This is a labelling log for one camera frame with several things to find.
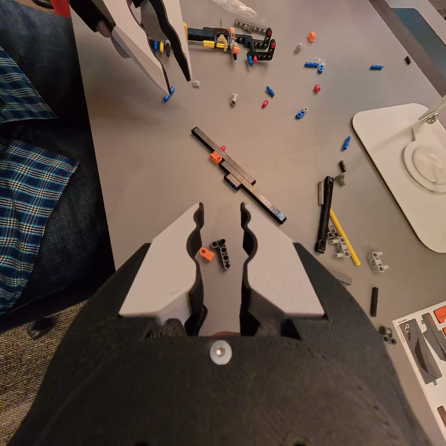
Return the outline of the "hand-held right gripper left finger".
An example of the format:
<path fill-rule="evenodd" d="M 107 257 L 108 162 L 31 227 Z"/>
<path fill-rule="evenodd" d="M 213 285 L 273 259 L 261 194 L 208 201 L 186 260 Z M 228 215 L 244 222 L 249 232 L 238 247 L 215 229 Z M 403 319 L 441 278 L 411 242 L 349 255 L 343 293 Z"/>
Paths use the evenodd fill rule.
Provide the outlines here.
<path fill-rule="evenodd" d="M 122 317 L 149 317 L 158 326 L 178 319 L 197 336 L 206 318 L 203 281 L 195 259 L 202 247 L 204 205 L 197 203 L 156 236 L 120 308 Z"/>

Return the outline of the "translucent round stand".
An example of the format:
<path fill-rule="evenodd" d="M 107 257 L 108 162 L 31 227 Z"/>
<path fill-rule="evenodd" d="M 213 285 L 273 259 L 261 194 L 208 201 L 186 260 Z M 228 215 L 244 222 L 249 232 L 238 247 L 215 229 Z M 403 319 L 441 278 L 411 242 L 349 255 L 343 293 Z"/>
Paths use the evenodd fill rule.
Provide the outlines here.
<path fill-rule="evenodd" d="M 403 151 L 407 172 L 425 189 L 434 193 L 446 192 L 445 130 L 436 126 L 439 111 L 445 100 L 428 109 L 411 126 L 412 142 Z"/>

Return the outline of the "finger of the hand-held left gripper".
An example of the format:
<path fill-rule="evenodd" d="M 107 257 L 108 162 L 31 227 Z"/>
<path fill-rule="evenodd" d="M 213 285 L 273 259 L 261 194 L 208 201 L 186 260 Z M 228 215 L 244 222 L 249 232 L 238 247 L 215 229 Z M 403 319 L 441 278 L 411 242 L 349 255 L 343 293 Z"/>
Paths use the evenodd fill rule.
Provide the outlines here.
<path fill-rule="evenodd" d="M 164 67 L 153 53 L 147 34 L 137 22 L 127 1 L 104 0 L 104 3 L 115 22 L 113 39 L 148 78 L 166 95 L 169 94 L 170 84 Z"/>
<path fill-rule="evenodd" d="M 175 59 L 186 80 L 190 82 L 193 75 L 180 2 L 178 0 L 154 0 L 153 8 L 160 29 L 170 41 Z"/>

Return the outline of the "person in plaid shirt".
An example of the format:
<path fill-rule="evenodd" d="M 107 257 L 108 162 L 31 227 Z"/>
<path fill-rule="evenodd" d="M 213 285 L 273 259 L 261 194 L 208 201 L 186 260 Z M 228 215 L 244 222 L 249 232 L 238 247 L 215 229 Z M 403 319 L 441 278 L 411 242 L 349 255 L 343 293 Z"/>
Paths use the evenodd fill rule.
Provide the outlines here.
<path fill-rule="evenodd" d="M 1 48 L 57 116 L 1 126 L 1 135 L 77 161 L 53 210 L 31 277 L 1 315 L 1 332 L 85 300 L 114 272 L 72 19 L 50 1 L 1 1 Z"/>

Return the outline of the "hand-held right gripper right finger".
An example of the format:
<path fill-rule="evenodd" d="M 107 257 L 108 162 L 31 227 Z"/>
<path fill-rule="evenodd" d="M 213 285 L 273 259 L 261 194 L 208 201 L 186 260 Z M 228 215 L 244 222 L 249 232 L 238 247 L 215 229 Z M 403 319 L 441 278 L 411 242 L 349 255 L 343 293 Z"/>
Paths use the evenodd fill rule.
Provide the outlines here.
<path fill-rule="evenodd" d="M 241 336 L 254 336 L 266 320 L 279 328 L 325 311 L 290 237 L 247 203 L 240 206 L 243 249 Z"/>

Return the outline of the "teal mat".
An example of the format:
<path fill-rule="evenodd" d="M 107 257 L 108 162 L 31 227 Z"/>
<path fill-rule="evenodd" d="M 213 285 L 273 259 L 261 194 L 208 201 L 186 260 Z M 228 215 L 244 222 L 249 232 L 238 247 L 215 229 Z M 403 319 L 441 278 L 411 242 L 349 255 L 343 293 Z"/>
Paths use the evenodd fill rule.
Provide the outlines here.
<path fill-rule="evenodd" d="M 415 8 L 392 8 L 410 34 L 426 53 L 445 53 L 446 46 L 425 18 Z"/>

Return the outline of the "clear plastic bag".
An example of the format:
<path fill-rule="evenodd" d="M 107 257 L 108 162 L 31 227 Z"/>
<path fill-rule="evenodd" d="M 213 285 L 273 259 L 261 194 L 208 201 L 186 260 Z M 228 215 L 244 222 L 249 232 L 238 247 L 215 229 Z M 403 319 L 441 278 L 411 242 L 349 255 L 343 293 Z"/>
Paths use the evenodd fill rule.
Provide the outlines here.
<path fill-rule="evenodd" d="M 213 3 L 230 13 L 245 14 L 249 17 L 256 17 L 257 12 L 240 0 L 212 0 Z"/>

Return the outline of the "light grey lego pin connector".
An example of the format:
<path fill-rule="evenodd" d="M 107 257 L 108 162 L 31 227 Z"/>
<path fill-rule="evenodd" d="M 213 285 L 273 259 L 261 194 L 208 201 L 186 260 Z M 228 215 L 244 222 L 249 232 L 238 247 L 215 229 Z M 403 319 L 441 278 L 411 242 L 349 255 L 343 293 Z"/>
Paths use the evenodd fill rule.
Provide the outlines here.
<path fill-rule="evenodd" d="M 382 256 L 382 252 L 370 251 L 367 253 L 367 260 L 374 273 L 383 273 L 389 269 L 389 266 L 383 263 Z"/>

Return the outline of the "yellow lego axle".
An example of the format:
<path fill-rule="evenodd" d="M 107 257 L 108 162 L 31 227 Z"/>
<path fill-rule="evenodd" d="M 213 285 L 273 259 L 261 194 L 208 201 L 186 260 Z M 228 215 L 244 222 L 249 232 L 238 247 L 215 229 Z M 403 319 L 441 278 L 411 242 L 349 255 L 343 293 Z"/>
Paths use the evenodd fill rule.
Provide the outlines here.
<path fill-rule="evenodd" d="M 356 252 L 355 252 L 355 250 L 354 250 L 352 244 L 350 243 L 349 238 L 347 237 L 347 234 L 346 234 L 346 232 L 344 231 L 344 229 L 343 229 L 341 223 L 340 223 L 339 220 L 337 219 L 337 217 L 336 217 L 336 215 L 335 215 L 333 209 L 330 209 L 330 217 L 331 217 L 331 220 L 332 220 L 332 222 L 333 222 L 333 224 L 334 224 L 336 230 L 337 230 L 338 233 L 341 235 L 341 237 L 344 238 L 345 243 L 346 243 L 346 245 L 347 245 L 347 247 L 348 247 L 348 249 L 349 249 L 350 256 L 351 256 L 351 258 L 352 258 L 354 264 L 355 264 L 356 266 L 360 266 L 360 265 L 361 265 L 361 262 L 360 262 L 360 260 L 359 260 L 359 258 L 358 258 L 358 256 L 357 256 L 357 254 L 356 254 Z"/>

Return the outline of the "black toothed lego rack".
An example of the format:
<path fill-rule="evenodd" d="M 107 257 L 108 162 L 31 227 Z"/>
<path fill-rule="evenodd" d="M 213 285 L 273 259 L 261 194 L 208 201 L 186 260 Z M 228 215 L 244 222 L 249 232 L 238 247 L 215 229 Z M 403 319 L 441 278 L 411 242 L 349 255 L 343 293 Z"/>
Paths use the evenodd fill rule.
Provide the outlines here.
<path fill-rule="evenodd" d="M 328 236 L 328 224 L 330 220 L 331 203 L 334 188 L 334 178 L 327 176 L 323 184 L 323 203 L 318 225 L 317 238 L 315 242 L 315 252 L 324 254 L 326 250 L 326 240 Z"/>

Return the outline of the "dark grey lego liftarm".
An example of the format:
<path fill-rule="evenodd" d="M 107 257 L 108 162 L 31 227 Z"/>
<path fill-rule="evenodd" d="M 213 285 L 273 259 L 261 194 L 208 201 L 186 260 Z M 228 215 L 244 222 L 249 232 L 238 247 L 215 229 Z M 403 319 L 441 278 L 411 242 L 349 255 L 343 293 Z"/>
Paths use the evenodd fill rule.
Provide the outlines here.
<path fill-rule="evenodd" d="M 231 262 L 226 248 L 226 239 L 219 239 L 210 244 L 211 248 L 220 253 L 221 264 L 225 270 L 229 270 Z"/>

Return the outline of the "small black object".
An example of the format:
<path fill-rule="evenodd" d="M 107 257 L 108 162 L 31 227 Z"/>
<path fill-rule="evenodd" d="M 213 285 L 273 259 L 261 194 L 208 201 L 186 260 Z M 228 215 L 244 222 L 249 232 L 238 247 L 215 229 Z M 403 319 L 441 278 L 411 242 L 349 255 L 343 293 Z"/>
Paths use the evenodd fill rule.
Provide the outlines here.
<path fill-rule="evenodd" d="M 53 327 L 53 319 L 45 317 L 29 322 L 26 331 L 31 340 L 37 340 L 50 332 Z"/>

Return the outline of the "printed sticker sheet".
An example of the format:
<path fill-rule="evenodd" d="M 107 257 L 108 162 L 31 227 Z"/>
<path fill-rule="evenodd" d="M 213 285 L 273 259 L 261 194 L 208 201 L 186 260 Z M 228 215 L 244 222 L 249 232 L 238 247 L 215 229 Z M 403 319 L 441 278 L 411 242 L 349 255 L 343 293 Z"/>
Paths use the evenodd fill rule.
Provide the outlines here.
<path fill-rule="evenodd" d="M 446 437 L 446 302 L 393 320 L 443 438 Z"/>

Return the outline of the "black lego beam assembly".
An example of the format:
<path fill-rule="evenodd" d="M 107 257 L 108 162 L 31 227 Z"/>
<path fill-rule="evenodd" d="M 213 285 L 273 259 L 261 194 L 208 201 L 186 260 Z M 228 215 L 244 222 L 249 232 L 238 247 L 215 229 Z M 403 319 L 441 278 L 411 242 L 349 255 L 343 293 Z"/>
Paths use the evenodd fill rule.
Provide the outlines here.
<path fill-rule="evenodd" d="M 278 224 L 283 224 L 286 217 L 273 204 L 270 203 L 260 192 L 254 187 L 256 180 L 248 174 L 238 163 L 236 163 L 226 151 L 222 151 L 220 147 L 212 141 L 200 128 L 194 127 L 191 130 L 192 136 L 195 137 L 208 151 L 209 154 L 216 151 L 222 156 L 223 161 L 217 165 L 224 172 L 224 180 L 235 191 L 243 189 L 254 201 L 261 206 L 265 212 L 272 217 Z"/>

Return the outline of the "white rounded base plate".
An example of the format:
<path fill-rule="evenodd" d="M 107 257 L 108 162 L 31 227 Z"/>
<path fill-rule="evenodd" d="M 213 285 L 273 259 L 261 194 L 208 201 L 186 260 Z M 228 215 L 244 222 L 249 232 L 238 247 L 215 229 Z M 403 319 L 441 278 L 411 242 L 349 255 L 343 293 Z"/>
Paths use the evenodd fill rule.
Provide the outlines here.
<path fill-rule="evenodd" d="M 403 151 L 412 142 L 411 126 L 427 110 L 409 103 L 362 111 L 354 115 L 352 125 L 416 236 L 430 250 L 445 253 L 446 193 L 419 185 L 403 161 Z"/>

